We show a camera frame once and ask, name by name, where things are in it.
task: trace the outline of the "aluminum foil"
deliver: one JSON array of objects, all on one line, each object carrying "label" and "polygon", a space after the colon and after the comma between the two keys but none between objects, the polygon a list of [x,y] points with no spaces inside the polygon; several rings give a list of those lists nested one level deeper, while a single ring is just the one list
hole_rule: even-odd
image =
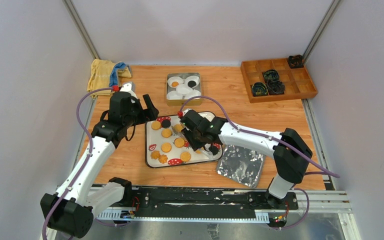
[{"label": "aluminum foil", "polygon": [[241,146],[226,145],[218,161],[216,172],[235,182],[256,188],[266,156]]}]

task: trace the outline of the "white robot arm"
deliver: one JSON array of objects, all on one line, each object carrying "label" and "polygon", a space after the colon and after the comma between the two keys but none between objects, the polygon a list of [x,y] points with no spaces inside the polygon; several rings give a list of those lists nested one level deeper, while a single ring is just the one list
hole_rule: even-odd
[{"label": "white robot arm", "polygon": [[192,109],[180,112],[179,117],[185,126],[182,134],[194,151],[208,144],[236,145],[258,151],[274,159],[277,174],[268,187],[268,198],[283,199],[292,186],[301,183],[309,164],[287,146],[272,139],[279,139],[294,146],[309,158],[313,155],[299,134],[290,128],[284,132],[271,132],[234,122],[229,123],[222,117],[215,117],[209,121]]},{"label": "white robot arm", "polygon": [[101,190],[88,196],[89,190],[107,159],[113,154],[127,129],[148,121],[156,120],[158,110],[148,95],[143,99],[143,109],[134,93],[134,84],[125,83],[115,92],[100,121],[91,133],[93,148],[85,150],[75,168],[56,190],[55,194],[45,193],[40,201],[45,218],[51,213],[47,226],[77,238],[82,238],[91,228],[94,218],[114,203],[132,201],[132,183],[118,177],[109,180]]}]

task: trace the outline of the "white wall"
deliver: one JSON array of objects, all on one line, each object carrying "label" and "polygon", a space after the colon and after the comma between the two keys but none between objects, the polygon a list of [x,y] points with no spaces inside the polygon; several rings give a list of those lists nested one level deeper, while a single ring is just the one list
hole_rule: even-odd
[{"label": "white wall", "polygon": [[362,239],[384,239],[384,1],[343,1],[307,66],[325,154]]},{"label": "white wall", "polygon": [[331,0],[73,0],[102,59],[239,65],[303,54]]},{"label": "white wall", "polygon": [[40,200],[74,164],[91,62],[61,0],[0,0],[0,240],[39,238]]}]

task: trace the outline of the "white bowl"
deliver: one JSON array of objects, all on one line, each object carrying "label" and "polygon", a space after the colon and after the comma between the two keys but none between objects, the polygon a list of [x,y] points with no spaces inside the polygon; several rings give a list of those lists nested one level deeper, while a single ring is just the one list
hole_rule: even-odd
[{"label": "white bowl", "polygon": [[196,97],[196,96],[201,96],[201,92],[194,89],[193,91],[191,91],[188,94],[186,94],[184,96],[184,99],[190,99],[190,98],[193,98],[193,97]]},{"label": "white bowl", "polygon": [[185,82],[185,81],[183,81],[183,79],[182,79],[181,77],[179,77],[179,76],[172,76],[172,77],[170,77],[170,78],[167,80],[168,85],[169,85],[170,87],[172,87],[172,88],[176,88],[178,85],[183,84],[184,82]]},{"label": "white bowl", "polygon": [[[189,82],[195,82],[195,86],[189,86]],[[184,84],[190,88],[195,88],[196,86],[198,86],[198,84],[200,84],[200,77],[199,76],[188,76],[185,80],[184,80]]]},{"label": "white bowl", "polygon": [[176,87],[176,92],[178,92],[181,95],[186,95],[192,92],[192,88],[186,86],[185,84],[179,84],[179,86]]},{"label": "white bowl", "polygon": [[167,93],[168,100],[180,100],[183,99],[183,95],[178,93],[177,91],[170,91]]}]

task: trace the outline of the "white tray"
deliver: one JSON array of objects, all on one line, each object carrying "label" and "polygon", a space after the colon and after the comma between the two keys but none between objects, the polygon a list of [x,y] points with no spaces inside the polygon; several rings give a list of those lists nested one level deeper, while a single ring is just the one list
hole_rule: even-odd
[{"label": "white tray", "polygon": [[[215,115],[212,112],[205,111],[199,113],[204,118],[207,118],[209,121],[213,120]],[[164,119],[170,119],[171,127],[170,130],[172,131],[172,135],[170,137],[163,137],[161,135],[161,131],[164,129],[161,127],[158,130],[154,130],[151,128],[152,121],[147,122],[145,125],[145,163],[150,168],[164,168],[164,167],[174,167],[174,166],[184,166],[189,164],[198,164],[198,163],[205,163],[205,162],[211,162],[216,161],[219,158],[222,157],[223,151],[218,151],[218,154],[213,156],[210,152],[205,151],[203,148],[200,149],[201,153],[196,153],[192,150],[190,146],[184,146],[184,147],[176,147],[174,142],[176,138],[183,138],[185,139],[181,134],[177,135],[175,134],[175,131],[173,130],[173,126],[176,124],[180,124],[180,119],[177,115],[171,115],[171,116],[160,116],[157,118],[157,121],[162,121]],[[163,143],[170,143],[171,144],[171,151],[170,152],[163,152],[161,150],[161,145]],[[153,151],[159,151],[161,155],[167,155],[168,161],[166,163],[160,163],[158,159],[152,159],[151,153]],[[172,159],[180,159],[180,154],[183,152],[189,152],[191,155],[191,158],[187,162],[183,162],[181,164],[175,164],[175,165],[169,165],[169,161]]]}]

